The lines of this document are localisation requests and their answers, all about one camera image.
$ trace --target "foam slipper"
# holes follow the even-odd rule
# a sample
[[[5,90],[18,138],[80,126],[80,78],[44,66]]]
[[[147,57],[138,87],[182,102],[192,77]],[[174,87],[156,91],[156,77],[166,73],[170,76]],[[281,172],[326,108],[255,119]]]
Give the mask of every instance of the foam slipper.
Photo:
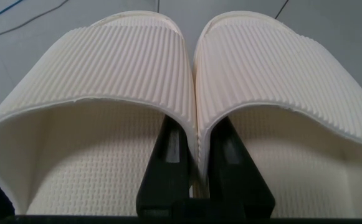
[[[362,218],[362,89],[329,51],[271,17],[228,12],[204,28],[194,77],[203,176],[230,116],[273,217]]]
[[[193,151],[195,112],[171,19],[124,12],[72,30],[0,105],[0,187],[16,214],[136,215],[164,115]]]

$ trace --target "tile grout line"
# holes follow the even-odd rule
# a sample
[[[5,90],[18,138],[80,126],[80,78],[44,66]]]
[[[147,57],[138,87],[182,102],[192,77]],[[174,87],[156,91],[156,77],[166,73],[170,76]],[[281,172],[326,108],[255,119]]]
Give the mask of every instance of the tile grout line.
[[[280,8],[278,14],[275,16],[275,19],[278,19],[278,16],[280,15],[280,13],[283,11],[283,8],[286,6],[286,4],[288,3],[288,0],[285,1],[285,4],[283,4],[283,6]]]
[[[6,67],[4,60],[2,60],[1,54],[0,54],[0,60],[1,60],[2,64],[4,65],[4,68],[5,68],[5,71],[6,71],[6,75],[9,77],[9,80],[10,80],[11,83],[12,83],[12,88],[14,88],[16,85],[14,84],[13,79],[12,79],[12,77],[11,77],[10,74],[9,74],[9,70],[8,70],[7,67]]]

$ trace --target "wire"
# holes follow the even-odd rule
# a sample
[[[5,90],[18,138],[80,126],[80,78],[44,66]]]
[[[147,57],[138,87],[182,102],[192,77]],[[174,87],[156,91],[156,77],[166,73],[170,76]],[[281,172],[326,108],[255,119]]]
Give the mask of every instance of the wire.
[[[275,16],[275,19],[278,19],[278,16],[280,15],[280,13],[282,12],[283,8],[286,6],[287,3],[288,3],[288,0],[285,1],[285,4],[283,4],[282,8],[278,12],[278,14]]]
[[[13,6],[19,4],[21,1],[23,1],[23,0],[18,0],[17,2],[15,2],[15,3],[11,4],[10,6],[6,7],[4,10],[2,10],[2,11],[0,12],[0,15],[1,15],[2,13],[6,12],[7,10],[9,10],[10,8],[12,8]]]
[[[33,21],[33,20],[35,20],[35,19],[38,19],[38,18],[40,18],[41,16],[43,16],[43,15],[45,15],[45,14],[48,14],[48,13],[50,13],[50,12],[52,12],[52,11],[60,8],[60,7],[62,7],[62,6],[63,6],[66,2],[68,2],[68,1],[69,1],[69,0],[64,0],[60,5],[54,7],[53,9],[49,9],[48,11],[46,11],[46,12],[44,12],[44,13],[42,13],[42,14],[39,14],[38,16],[34,16],[34,17],[32,17],[31,19],[29,19],[28,21],[25,21],[25,22],[23,22],[22,24],[20,24],[20,25],[18,25],[18,26],[16,26],[16,27],[13,27],[12,29],[8,29],[8,30],[6,30],[6,31],[4,31],[4,32],[0,32],[0,35],[6,34],[6,33],[10,32],[10,31],[14,31],[14,30],[16,30],[16,29],[18,29],[18,28],[20,28],[20,27],[22,27],[22,26],[24,26],[24,25],[27,25],[27,24],[30,23],[31,21]]]

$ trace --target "blue cable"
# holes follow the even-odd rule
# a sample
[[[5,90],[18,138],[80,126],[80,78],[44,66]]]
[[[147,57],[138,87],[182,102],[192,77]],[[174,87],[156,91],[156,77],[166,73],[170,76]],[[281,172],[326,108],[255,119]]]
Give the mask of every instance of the blue cable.
[[[10,8],[12,8],[13,6],[19,4],[21,1],[23,1],[23,0],[18,0],[17,2],[11,4],[10,6],[8,6],[7,8],[5,8],[4,10],[2,10],[2,11],[0,12],[0,15],[1,15],[2,13],[6,12],[7,10],[9,10]]]

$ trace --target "tiled floor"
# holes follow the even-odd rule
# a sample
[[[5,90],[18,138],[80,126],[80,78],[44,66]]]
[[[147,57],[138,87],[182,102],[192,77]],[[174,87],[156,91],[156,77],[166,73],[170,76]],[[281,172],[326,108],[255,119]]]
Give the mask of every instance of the tiled floor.
[[[0,0],[0,10],[15,0]],[[12,28],[63,0],[25,0],[0,15],[0,31]],[[204,25],[227,11],[275,17],[286,0],[70,0],[58,10],[0,36],[0,102],[42,54],[70,29],[89,26],[129,10],[159,11],[182,30],[192,59]],[[278,20],[323,44],[362,86],[362,1],[289,0]]]

